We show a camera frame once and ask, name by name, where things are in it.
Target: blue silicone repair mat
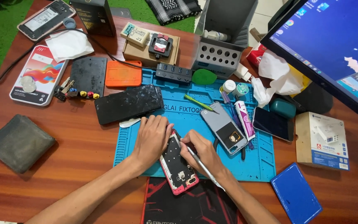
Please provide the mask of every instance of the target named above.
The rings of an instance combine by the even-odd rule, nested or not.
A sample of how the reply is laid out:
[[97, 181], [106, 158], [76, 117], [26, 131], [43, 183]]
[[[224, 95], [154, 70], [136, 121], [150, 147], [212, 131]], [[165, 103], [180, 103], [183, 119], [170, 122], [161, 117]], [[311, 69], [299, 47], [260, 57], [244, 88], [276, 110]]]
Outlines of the blue silicone repair mat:
[[[152, 114], [166, 116], [170, 123], [175, 124], [173, 128], [176, 129], [181, 136], [186, 135], [189, 130], [194, 129], [206, 139], [214, 142], [215, 135], [200, 115], [202, 108], [198, 104], [184, 99], [183, 96], [187, 94], [208, 105], [214, 101], [223, 102], [219, 88], [224, 83], [224, 80], [216, 80], [212, 85], [196, 85], [191, 83], [190, 86], [179, 86], [177, 84], [154, 80], [154, 73], [155, 71], [153, 70], [143, 69], [142, 84], [152, 83], [161, 88], [164, 109], [157, 110]], [[246, 103], [248, 114], [252, 119], [253, 110], [257, 106], [257, 102], [252, 96], [252, 86], [250, 84], [247, 85], [249, 92], [240, 99]], [[232, 102], [234, 102], [233, 95], [229, 95]], [[230, 114], [228, 106], [223, 105], [223, 107]], [[139, 125], [140, 122], [128, 128], [120, 128], [114, 166], [132, 153]], [[254, 150], [250, 150], [249, 147], [246, 146], [245, 161], [241, 160], [241, 152], [231, 156], [221, 147], [220, 143], [217, 153], [223, 164], [233, 173], [237, 180], [269, 182], [271, 178], [276, 176], [273, 139], [269, 134], [257, 130], [255, 130], [255, 132], [256, 137], [251, 140], [254, 145]], [[165, 175], [159, 161], [157, 161], [152, 167], [146, 170], [142, 176], [164, 177]]]

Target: green carpet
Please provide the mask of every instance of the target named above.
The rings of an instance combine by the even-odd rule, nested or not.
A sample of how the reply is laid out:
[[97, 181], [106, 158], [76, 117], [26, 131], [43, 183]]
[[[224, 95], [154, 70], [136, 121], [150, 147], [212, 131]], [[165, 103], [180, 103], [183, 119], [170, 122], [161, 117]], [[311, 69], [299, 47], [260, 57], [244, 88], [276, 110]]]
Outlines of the green carpet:
[[[109, 0], [111, 7], [129, 8], [135, 20], [159, 25], [145, 0]], [[0, 4], [0, 66], [17, 33], [17, 25], [24, 20], [32, 0], [4, 0]], [[167, 27], [193, 33], [194, 17], [168, 24]]]

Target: computer monitor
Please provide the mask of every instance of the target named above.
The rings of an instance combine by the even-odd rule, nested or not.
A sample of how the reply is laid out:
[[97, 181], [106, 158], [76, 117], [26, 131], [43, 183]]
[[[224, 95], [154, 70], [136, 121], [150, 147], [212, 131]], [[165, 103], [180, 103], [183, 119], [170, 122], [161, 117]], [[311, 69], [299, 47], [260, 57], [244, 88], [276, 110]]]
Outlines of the computer monitor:
[[261, 43], [358, 114], [358, 0], [300, 0]]

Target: red and black mat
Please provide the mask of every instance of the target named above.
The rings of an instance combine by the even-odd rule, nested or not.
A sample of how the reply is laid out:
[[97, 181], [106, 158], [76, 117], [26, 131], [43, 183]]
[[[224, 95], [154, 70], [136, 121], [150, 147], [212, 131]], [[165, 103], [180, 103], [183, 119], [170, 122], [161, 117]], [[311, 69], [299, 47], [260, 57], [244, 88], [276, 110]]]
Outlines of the red and black mat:
[[211, 180], [174, 195], [166, 178], [147, 180], [141, 224], [242, 224], [230, 197]]

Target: black patterned cloth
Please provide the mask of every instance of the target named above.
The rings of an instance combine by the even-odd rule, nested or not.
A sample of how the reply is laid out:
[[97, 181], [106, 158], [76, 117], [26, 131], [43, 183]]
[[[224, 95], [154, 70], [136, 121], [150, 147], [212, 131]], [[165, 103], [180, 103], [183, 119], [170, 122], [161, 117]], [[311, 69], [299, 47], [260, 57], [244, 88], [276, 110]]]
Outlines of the black patterned cloth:
[[198, 15], [202, 11], [197, 0], [146, 0], [146, 2], [162, 26]]

